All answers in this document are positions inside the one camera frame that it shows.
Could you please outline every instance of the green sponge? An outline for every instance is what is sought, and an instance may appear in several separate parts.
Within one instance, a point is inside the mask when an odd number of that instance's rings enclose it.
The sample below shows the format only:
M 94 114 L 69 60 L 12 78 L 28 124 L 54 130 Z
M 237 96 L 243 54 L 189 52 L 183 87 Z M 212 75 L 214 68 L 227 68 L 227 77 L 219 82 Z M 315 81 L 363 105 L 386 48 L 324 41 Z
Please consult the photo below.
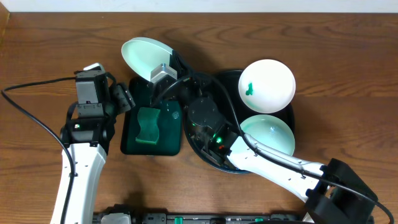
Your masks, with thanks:
M 157 144 L 159 140 L 159 127 L 157 120 L 160 110 L 155 108 L 139 108 L 137 119 L 141 131 L 136 137 L 136 142 L 145 144 Z

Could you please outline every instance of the wooden table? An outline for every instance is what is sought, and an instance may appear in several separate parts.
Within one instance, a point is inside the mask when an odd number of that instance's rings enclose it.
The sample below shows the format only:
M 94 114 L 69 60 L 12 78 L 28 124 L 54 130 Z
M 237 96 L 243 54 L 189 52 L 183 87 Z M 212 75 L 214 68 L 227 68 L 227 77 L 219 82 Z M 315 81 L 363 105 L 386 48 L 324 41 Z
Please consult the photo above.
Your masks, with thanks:
M 0 48 L 0 87 L 70 77 L 100 62 L 119 81 L 135 76 L 121 56 L 133 37 L 157 39 L 197 70 L 245 68 L 262 58 L 293 71 L 295 156 L 348 163 L 398 215 L 398 15 L 12 13 Z M 53 130 L 76 100 L 72 81 L 10 95 Z M 0 223 L 48 223 L 61 148 L 0 100 Z M 254 174 L 205 164 L 184 139 L 174 157 L 126 156 L 118 117 L 95 211 L 114 203 L 170 212 L 303 213 L 290 192 Z M 375 209 L 377 223 L 387 217 Z

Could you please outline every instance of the white wall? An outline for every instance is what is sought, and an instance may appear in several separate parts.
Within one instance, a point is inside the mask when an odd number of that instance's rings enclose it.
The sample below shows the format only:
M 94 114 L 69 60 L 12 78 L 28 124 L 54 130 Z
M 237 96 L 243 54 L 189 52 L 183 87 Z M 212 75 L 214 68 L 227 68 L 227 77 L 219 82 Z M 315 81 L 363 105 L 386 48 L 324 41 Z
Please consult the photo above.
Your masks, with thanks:
M 10 12 L 398 12 L 398 0 L 0 0 Z

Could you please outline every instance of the white bowl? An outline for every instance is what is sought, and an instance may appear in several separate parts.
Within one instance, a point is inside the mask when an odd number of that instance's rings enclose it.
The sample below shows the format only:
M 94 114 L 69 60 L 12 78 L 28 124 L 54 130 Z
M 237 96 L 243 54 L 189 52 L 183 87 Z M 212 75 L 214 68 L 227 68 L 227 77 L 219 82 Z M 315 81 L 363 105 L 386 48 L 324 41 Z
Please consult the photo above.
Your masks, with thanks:
M 274 113 L 292 101 L 296 83 L 286 65 L 266 59 L 250 64 L 243 71 L 238 90 L 250 109 L 258 113 Z

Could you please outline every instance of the round black tray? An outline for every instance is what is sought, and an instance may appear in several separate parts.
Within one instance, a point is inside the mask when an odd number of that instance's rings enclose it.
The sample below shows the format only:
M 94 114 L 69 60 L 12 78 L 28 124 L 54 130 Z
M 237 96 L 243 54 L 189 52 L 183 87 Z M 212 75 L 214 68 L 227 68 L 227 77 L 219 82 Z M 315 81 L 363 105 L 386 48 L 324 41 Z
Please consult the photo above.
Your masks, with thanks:
M 238 117 L 239 123 L 242 123 L 245 119 L 261 114 L 258 112 L 253 111 L 252 109 L 248 108 L 242 101 L 241 97 L 239 96 L 239 91 L 238 91 L 238 83 L 239 83 L 239 78 L 242 74 L 242 70 L 229 70 L 225 72 L 220 72 L 216 74 L 217 79 L 225 86 L 227 89 L 233 105 L 234 109 L 236 112 L 236 116 Z M 222 113 L 225 118 L 230 122 L 234 123 L 233 121 L 233 116 L 231 113 L 231 108 L 225 99 L 225 96 L 221 90 L 218 88 L 214 88 L 214 93 L 213 93 L 213 99 L 215 103 L 217 104 L 218 110 L 220 113 Z M 293 113 L 293 108 L 292 105 L 289 104 L 287 105 L 284 109 L 276 112 L 269 114 L 272 116 L 275 116 L 282 121 L 284 121 L 289 128 L 292 130 L 294 133 L 294 113 Z M 202 159 L 204 160 L 207 164 L 211 165 L 212 167 L 229 172 L 229 173 L 234 173 L 234 174 L 242 174 L 242 173 L 248 173 L 246 170 L 240 170 L 238 168 L 232 169 L 228 166 L 219 166 L 218 164 L 215 164 L 213 161 L 211 161 L 209 158 L 205 157 L 201 152 L 198 146 L 195 144 L 195 142 L 190 138 L 188 135 L 188 130 L 187 130 L 187 120 L 186 116 L 183 119 L 183 128 L 185 132 L 185 137 L 188 140 L 189 145 L 191 145 L 193 151 Z

